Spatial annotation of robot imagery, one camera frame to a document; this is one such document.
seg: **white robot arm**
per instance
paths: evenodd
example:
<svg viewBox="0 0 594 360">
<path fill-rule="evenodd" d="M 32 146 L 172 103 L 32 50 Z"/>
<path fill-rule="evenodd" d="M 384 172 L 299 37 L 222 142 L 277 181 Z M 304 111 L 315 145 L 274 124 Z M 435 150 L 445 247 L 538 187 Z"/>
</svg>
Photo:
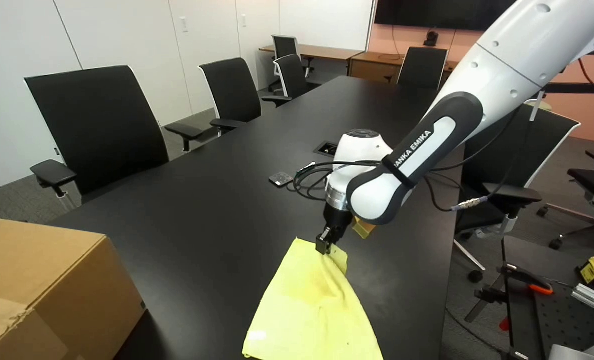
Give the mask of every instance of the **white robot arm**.
<svg viewBox="0 0 594 360">
<path fill-rule="evenodd" d="M 430 109 L 393 150 L 370 130 L 343 135 L 326 188 L 327 253 L 353 215 L 383 225 L 448 153 L 538 93 L 568 64 L 594 51 L 594 0 L 518 0 L 459 62 Z"/>
</svg>

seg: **television screen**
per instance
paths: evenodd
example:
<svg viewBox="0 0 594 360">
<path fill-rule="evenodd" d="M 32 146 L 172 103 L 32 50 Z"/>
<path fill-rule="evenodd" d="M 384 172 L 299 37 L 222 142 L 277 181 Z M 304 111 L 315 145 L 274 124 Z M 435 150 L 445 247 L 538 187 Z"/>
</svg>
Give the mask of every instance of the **television screen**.
<svg viewBox="0 0 594 360">
<path fill-rule="evenodd" d="M 379 0 L 375 23 L 485 31 L 516 0 Z"/>
</svg>

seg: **yellow towel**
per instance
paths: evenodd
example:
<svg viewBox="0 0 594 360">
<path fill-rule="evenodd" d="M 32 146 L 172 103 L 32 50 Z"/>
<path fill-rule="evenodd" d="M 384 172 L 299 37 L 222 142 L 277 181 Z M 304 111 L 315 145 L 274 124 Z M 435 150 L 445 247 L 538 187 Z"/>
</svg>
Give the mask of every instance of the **yellow towel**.
<svg viewBox="0 0 594 360">
<path fill-rule="evenodd" d="M 259 360 L 382 360 L 346 278 L 348 255 L 295 239 L 259 303 L 242 353 Z"/>
</svg>

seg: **chair wheel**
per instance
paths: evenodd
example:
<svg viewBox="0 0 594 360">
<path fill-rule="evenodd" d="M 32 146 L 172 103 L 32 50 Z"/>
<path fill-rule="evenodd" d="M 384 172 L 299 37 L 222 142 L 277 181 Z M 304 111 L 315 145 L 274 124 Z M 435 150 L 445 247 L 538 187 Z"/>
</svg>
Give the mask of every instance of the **chair wheel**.
<svg viewBox="0 0 594 360">
<path fill-rule="evenodd" d="M 546 216 L 546 214 L 548 214 L 548 207 L 541 207 L 539 208 L 539 210 L 537 210 L 537 216 L 540 218 L 543 218 Z"/>
<path fill-rule="evenodd" d="M 564 245 L 564 243 L 562 242 L 562 239 L 553 239 L 548 244 L 548 248 L 551 248 L 553 250 L 560 250 L 560 248 L 562 248 L 562 245 Z"/>
<path fill-rule="evenodd" d="M 471 237 L 473 237 L 473 232 L 472 231 L 464 232 L 462 234 L 459 234 L 459 240 L 461 240 L 463 242 L 467 241 Z"/>
<path fill-rule="evenodd" d="M 473 284 L 477 284 L 484 280 L 484 274 L 479 270 L 473 270 L 468 274 L 468 280 Z"/>
</svg>

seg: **gray carpet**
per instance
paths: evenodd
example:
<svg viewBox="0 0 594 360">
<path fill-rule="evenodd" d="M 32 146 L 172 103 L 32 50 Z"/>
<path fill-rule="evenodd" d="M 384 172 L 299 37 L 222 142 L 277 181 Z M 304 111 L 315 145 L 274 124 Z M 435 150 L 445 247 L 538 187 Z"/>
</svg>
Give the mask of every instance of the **gray carpet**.
<svg viewBox="0 0 594 360">
<path fill-rule="evenodd" d="M 262 103 L 262 111 L 272 111 L 274 105 Z M 207 128 L 214 119 L 212 110 L 204 111 L 181 122 L 197 128 Z M 169 157 L 175 159 L 182 155 L 182 141 L 177 135 L 163 131 Z M 203 144 L 192 143 L 192 148 Z M 588 213 L 590 210 L 583 191 L 578 185 L 569 182 L 566 172 L 570 168 L 594 169 L 594 162 L 585 155 L 585 150 L 594 150 L 594 141 L 569 138 L 557 150 L 555 155 L 543 168 L 539 176 L 532 183 L 531 188 L 539 191 L 544 202 L 531 205 L 519 214 L 512 235 L 542 246 L 547 246 L 551 239 L 560 233 L 586 227 L 588 224 L 573 219 L 564 214 L 549 212 L 546 218 L 540 218 L 535 213 L 544 203 L 554 203 L 578 212 Z M 76 203 L 81 203 L 81 197 L 74 186 L 66 186 Z M 41 189 L 32 177 L 23 178 L 6 186 L 0 187 L 0 217 L 16 221 L 44 224 L 64 214 L 60 203 L 50 189 Z M 492 283 L 496 278 L 495 268 L 501 263 L 501 244 L 499 237 L 478 239 L 473 237 L 464 243 L 482 264 L 489 269 L 484 274 L 483 283 Z M 563 248 L 565 253 L 580 254 L 587 257 L 594 255 L 594 232 L 569 237 Z M 453 252 L 450 268 L 450 283 L 448 288 L 447 307 L 457 317 L 464 316 L 475 305 L 473 292 L 481 289 L 482 284 L 471 284 L 467 274 L 475 269 L 468 260 L 457 250 Z M 469 327 L 481 337 L 501 349 L 508 348 L 507 333 L 499 330 L 499 322 L 507 316 L 506 308 L 502 305 L 489 305 L 482 312 L 475 323 Z M 443 331 L 441 358 L 446 360 L 490 360 L 499 355 L 466 333 L 450 317 L 446 317 Z"/>
</svg>

